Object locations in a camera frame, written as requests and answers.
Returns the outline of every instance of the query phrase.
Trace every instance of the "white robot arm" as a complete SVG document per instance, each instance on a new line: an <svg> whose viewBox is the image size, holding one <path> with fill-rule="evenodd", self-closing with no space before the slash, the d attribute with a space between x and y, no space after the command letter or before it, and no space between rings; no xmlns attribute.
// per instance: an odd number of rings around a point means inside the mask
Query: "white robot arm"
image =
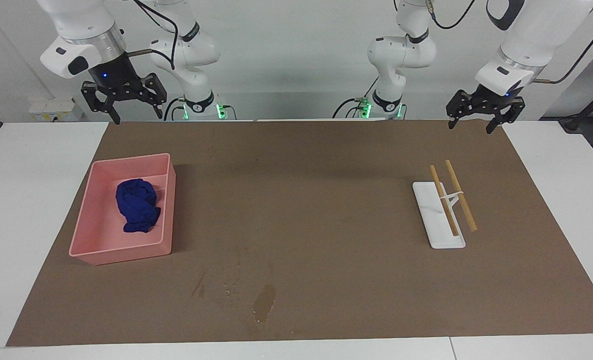
<svg viewBox="0 0 593 360"><path fill-rule="evenodd" d="M102 0L37 0L52 18L59 34L43 52L41 62L63 78L88 71L93 82L84 81L81 93L93 112L103 112L118 124L121 117L114 102L139 100L152 105L159 119L167 93L155 73L139 77L126 52L126 44L114 18ZM106 96L101 101L96 92Z"/></svg>
<svg viewBox="0 0 593 360"><path fill-rule="evenodd" d="M215 95L208 83L208 76L197 67L214 64L219 60L221 51L215 41L203 31L192 14L187 0L155 0L154 8L170 18L178 25L177 43L171 40L157 39L152 42L151 50L170 53L175 46L175 69L164 58L151 54L154 64L171 73L183 89L183 101L186 113L193 119L223 116L218 105L218 95ZM161 26L167 32L175 29L170 23L162 22Z"/></svg>
<svg viewBox="0 0 593 360"><path fill-rule="evenodd" d="M476 91L457 91L445 107L452 118L450 129L472 114L495 115L486 128L488 133L503 123L513 123L525 108L519 92L534 82L592 9L593 0L488 0L488 16L507 32L506 39L475 76Z"/></svg>
<svg viewBox="0 0 593 360"><path fill-rule="evenodd" d="M426 0L400 0L396 22L406 32L404 37L374 39L367 57L378 71L371 94L372 112L386 118L397 114L406 88L404 69L427 68L437 55L437 46L429 36L431 16Z"/></svg>

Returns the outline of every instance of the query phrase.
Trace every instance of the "brown table surface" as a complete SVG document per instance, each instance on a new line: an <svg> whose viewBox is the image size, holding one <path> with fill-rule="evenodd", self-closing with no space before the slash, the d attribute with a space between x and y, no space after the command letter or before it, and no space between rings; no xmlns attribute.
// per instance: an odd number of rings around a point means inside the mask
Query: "brown table surface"
<svg viewBox="0 0 593 360"><path fill-rule="evenodd" d="M170 153L171 255L68 256L84 179L8 346L593 333L593 284L482 121L123 123L95 160ZM433 250L412 190L450 159L479 231ZM459 214L459 222L467 228Z"/></svg>

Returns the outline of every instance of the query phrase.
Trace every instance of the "blue cloth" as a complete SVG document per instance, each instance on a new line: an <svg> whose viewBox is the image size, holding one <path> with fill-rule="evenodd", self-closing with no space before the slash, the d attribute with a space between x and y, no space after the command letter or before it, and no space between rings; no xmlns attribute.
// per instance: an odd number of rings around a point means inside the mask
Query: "blue cloth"
<svg viewBox="0 0 593 360"><path fill-rule="evenodd" d="M116 205L127 223L123 226L126 233L150 231L161 215L161 207L155 207L157 193L154 187L143 178L134 178L121 182L116 187Z"/></svg>

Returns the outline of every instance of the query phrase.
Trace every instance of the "wooden dowel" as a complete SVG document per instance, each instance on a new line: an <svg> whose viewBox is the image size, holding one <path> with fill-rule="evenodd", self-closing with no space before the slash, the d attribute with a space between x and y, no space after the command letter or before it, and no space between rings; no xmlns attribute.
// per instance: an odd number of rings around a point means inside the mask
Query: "wooden dowel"
<svg viewBox="0 0 593 360"><path fill-rule="evenodd" d="M462 192L461 184L459 184L459 179L457 178L457 174L455 173L455 169L452 167L452 162L450 160L445 160L445 166L447 166L447 171L450 173L450 178L452 178L452 185L457 192ZM470 205L468 205L468 201L466 200L466 196L463 193L458 194L459 203L461 204L461 209L465 214L465 218L467 219L467 224L470 225L470 231L477 231L477 223L475 223L475 218L472 216L472 211L470 211Z"/></svg>
<svg viewBox="0 0 593 360"><path fill-rule="evenodd" d="M457 224L452 217L452 212L450 211L450 205L448 200L444 197L446 196L445 191L443 191L443 187L441 187L441 182L439 181L439 175L437 174L437 169L434 165L429 166L429 172L432 173L432 179L434 180L434 186L436 187L436 192L441 200L441 205L443 205L443 212L445 212L445 217L447 218L447 223L450 224L450 230L452 230L452 235L458 237L459 230L457 230Z"/></svg>

